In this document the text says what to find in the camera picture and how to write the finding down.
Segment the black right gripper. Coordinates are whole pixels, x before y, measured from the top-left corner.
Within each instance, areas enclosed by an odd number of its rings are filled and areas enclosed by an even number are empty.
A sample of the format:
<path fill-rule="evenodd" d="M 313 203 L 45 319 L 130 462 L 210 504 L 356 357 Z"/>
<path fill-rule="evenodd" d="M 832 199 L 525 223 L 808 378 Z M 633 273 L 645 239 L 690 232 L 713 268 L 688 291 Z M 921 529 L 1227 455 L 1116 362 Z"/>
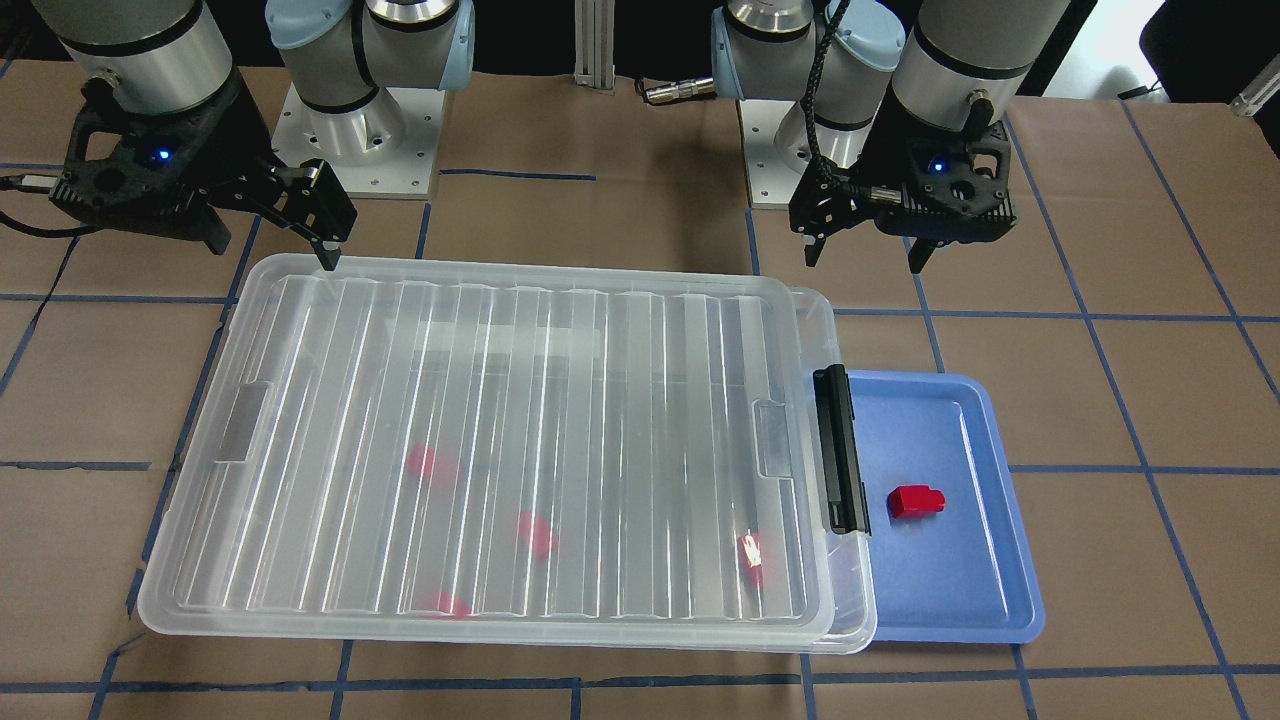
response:
<path fill-rule="evenodd" d="M 122 106 L 124 82 L 96 70 L 81 88 L 51 202 L 84 225 L 201 243 L 225 254 L 219 209 L 256 211 L 306 240 L 321 269 L 342 259 L 358 211 L 329 161 L 283 167 L 239 70 L 193 108 Z"/>

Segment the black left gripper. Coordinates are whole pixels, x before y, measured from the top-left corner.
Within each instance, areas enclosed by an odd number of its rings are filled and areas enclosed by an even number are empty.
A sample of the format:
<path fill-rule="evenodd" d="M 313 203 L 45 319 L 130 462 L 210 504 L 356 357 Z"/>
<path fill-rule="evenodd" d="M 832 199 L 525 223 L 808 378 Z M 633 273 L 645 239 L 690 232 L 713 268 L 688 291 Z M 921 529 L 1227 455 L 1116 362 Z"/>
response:
<path fill-rule="evenodd" d="M 832 234 L 863 222 L 913 237 L 908 268 L 919 275 L 940 245 L 995 242 L 1015 227 L 1010 161 L 1004 120 L 973 138 L 910 123 L 868 141 L 850 168 L 810 164 L 788 202 L 788 224 L 803 234 L 809 268 Z"/>

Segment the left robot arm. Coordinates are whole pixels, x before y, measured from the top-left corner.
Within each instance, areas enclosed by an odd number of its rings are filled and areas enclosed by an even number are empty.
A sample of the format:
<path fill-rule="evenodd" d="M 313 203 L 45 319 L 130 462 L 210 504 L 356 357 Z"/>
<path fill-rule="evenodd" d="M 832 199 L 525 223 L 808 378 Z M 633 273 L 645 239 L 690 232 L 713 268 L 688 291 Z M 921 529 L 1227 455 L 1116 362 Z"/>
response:
<path fill-rule="evenodd" d="M 1066 10 L 923 1 L 904 24 L 881 1 L 722 3 L 717 94 L 794 106 L 787 213 L 805 263 L 867 222 L 910 240 L 915 274 L 938 249 L 1005 237 L 1020 220 L 1006 111 Z"/>

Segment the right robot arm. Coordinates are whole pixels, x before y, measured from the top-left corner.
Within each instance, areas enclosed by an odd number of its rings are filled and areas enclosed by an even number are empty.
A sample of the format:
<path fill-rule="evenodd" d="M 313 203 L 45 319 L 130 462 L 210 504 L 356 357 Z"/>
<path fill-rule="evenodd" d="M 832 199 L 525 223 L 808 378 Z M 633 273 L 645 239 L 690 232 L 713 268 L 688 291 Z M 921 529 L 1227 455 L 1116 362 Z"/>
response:
<path fill-rule="evenodd" d="M 333 270 L 357 210 L 339 169 L 410 146 L 393 92 L 463 88 L 471 1 L 269 1 L 264 19 L 301 102 L 303 160 L 268 124 L 205 1 L 37 1 L 86 72 L 83 106 L 47 197 L 74 234 L 122 231 L 223 254 L 220 210 L 305 238 Z"/>

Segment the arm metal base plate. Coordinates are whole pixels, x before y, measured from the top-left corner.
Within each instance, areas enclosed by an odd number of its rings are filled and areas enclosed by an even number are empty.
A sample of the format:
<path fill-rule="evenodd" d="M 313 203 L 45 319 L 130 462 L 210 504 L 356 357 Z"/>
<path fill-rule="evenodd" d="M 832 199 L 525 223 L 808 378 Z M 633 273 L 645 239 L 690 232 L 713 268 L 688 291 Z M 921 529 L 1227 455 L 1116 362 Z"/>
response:
<path fill-rule="evenodd" d="M 749 206 L 785 210 L 810 156 L 796 101 L 737 102 Z"/>
<path fill-rule="evenodd" d="M 366 106 L 325 114 L 291 86 L 271 137 L 291 167 L 321 159 L 352 199 L 429 200 L 451 95 L 383 88 Z"/>

